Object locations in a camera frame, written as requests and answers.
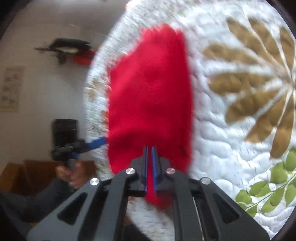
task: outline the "bed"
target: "bed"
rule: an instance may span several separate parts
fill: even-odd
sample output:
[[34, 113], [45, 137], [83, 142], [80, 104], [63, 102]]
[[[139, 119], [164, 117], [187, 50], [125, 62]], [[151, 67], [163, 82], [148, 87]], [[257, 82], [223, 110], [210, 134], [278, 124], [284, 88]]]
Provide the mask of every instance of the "bed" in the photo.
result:
[[[181, 29], [194, 90], [188, 174], [212, 179], [280, 240], [296, 205], [295, 38], [284, 18], [263, 0], [131, 1], [89, 72], [88, 141], [108, 133], [108, 68], [134, 48], [142, 28]], [[101, 179], [112, 177], [106, 149], [94, 151]], [[152, 240], [174, 240], [171, 209], [130, 198], [127, 214]]]

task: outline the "wall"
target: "wall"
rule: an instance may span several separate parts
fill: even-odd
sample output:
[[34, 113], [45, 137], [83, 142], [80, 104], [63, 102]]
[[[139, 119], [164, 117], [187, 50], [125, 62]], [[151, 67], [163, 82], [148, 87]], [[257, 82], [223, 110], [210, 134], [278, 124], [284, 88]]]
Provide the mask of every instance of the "wall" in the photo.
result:
[[0, 112], [0, 172], [7, 162], [50, 159], [51, 122], [55, 118], [78, 119], [80, 137], [86, 133], [83, 87], [88, 68], [71, 61], [59, 66], [50, 53], [40, 54], [33, 48], [56, 37], [99, 46], [126, 2], [38, 0], [10, 24], [0, 41], [0, 86], [6, 67], [24, 66], [25, 74], [19, 113]]

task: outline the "person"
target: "person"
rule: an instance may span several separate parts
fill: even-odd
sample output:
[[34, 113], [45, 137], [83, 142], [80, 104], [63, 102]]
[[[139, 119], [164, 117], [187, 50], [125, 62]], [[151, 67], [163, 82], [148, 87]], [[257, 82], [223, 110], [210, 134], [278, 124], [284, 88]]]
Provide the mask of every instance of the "person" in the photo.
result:
[[[83, 162], [76, 162], [75, 171], [56, 167], [57, 178], [35, 196], [21, 196], [0, 190], [0, 229], [6, 240], [24, 241], [32, 229], [30, 223], [40, 222], [95, 173], [86, 174]], [[134, 225], [125, 227], [123, 240], [149, 241]]]

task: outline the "hand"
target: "hand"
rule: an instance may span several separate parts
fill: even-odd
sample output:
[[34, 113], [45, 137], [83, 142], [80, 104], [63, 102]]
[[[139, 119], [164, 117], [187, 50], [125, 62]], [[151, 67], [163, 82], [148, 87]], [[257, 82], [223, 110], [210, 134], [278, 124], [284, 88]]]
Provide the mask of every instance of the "hand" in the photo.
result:
[[57, 177], [66, 182], [69, 182], [69, 185], [74, 189], [79, 189], [89, 179], [86, 175], [85, 166], [82, 164], [81, 161], [76, 162], [76, 169], [74, 171], [71, 171], [65, 166], [58, 166], [56, 167], [56, 173]]

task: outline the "white quilt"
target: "white quilt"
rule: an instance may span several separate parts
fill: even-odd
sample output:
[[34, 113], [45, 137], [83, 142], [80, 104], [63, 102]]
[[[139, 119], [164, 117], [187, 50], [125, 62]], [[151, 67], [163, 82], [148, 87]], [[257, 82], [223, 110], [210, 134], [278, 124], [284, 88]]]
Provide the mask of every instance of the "white quilt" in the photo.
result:
[[[264, 1], [148, 2], [137, 1], [137, 4], [129, 5], [127, 13], [97, 53], [85, 88], [89, 140], [108, 132], [105, 125], [107, 67], [133, 48], [142, 27], [167, 22], [172, 27], [181, 29], [187, 39], [195, 103], [193, 160], [189, 176], [195, 179], [204, 176], [211, 178], [254, 217], [270, 238], [274, 237], [296, 205], [296, 152], [292, 148], [296, 144], [296, 74], [294, 66], [290, 64], [291, 53], [290, 57], [285, 53], [285, 44], [290, 44], [289, 37], [286, 41], [281, 39], [284, 34], [289, 34], [295, 42], [293, 35], [277, 11]], [[260, 32], [257, 33], [256, 28], [252, 28], [248, 18], [256, 19], [269, 30], [278, 46], [278, 55], [274, 51], [269, 53], [268, 45], [265, 45], [266, 48], [261, 52], [258, 46], [250, 47], [244, 40], [239, 39], [238, 31], [247, 29], [264, 46]], [[280, 36], [282, 27], [287, 32]], [[228, 50], [224, 48], [223, 53], [218, 53], [219, 56], [216, 54], [209, 57], [205, 50], [213, 44], [227, 47]], [[249, 61], [246, 61], [246, 58], [235, 59], [234, 54], [229, 55], [229, 49], [242, 50], [250, 56], [252, 63], [242, 63]], [[215, 76], [225, 73], [247, 73], [249, 85], [242, 86], [238, 91], [218, 83], [216, 90], [212, 84], [219, 82], [219, 79], [215, 79]], [[254, 78], [255, 84], [252, 84], [250, 74], [253, 74], [253, 77], [264, 76], [265, 81], [259, 85]], [[278, 91], [274, 95], [268, 95], [267, 101], [260, 105], [258, 111], [252, 110], [252, 114], [239, 103], [241, 98], [247, 98], [256, 91], [264, 96], [264, 93], [274, 89]], [[260, 118], [277, 104], [283, 111], [277, 123], [272, 126], [271, 133], [266, 134], [267, 137], [263, 141], [245, 141], [256, 122], [259, 123]], [[279, 141], [282, 146], [278, 147], [279, 144], [274, 139], [281, 140], [280, 133], [276, 134], [277, 129], [281, 128], [286, 131], [287, 140]], [[291, 139], [287, 138], [290, 130], [293, 130]], [[261, 135], [260, 131], [257, 132], [251, 136], [253, 139]], [[111, 177], [105, 151], [106, 149], [100, 149], [94, 152], [98, 158], [102, 179]], [[127, 212], [131, 220], [152, 240], [174, 240], [171, 210], [158, 212], [142, 199], [132, 198]]]

